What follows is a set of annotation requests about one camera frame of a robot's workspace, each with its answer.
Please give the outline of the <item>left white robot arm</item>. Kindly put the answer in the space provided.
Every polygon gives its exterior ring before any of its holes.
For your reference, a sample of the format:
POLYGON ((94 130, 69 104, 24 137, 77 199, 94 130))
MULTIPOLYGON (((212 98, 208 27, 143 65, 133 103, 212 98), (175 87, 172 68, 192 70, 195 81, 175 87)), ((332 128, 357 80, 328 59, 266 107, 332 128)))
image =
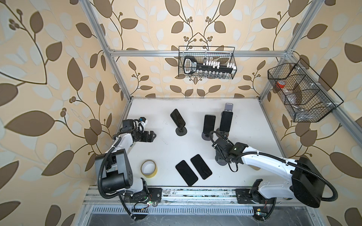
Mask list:
POLYGON ((151 200, 145 178, 152 178, 157 173, 153 160, 142 163, 141 178, 134 178, 127 151, 136 142, 135 133, 123 133, 113 136, 113 143, 106 153, 95 158, 97 188, 105 199, 118 195, 128 196, 133 202, 151 200))

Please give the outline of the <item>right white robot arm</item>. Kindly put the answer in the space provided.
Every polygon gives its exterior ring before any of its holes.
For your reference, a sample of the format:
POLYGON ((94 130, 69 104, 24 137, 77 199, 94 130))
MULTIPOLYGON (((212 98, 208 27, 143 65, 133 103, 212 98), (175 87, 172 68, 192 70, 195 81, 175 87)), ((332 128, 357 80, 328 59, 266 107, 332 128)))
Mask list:
POLYGON ((326 180, 307 157, 298 160, 264 153, 240 142, 232 143, 225 137, 212 141, 216 161, 231 166, 241 164, 258 167, 274 174, 270 179, 256 179, 243 199, 254 203, 268 200, 297 199, 302 204, 319 208, 321 202, 338 199, 336 188, 326 180))

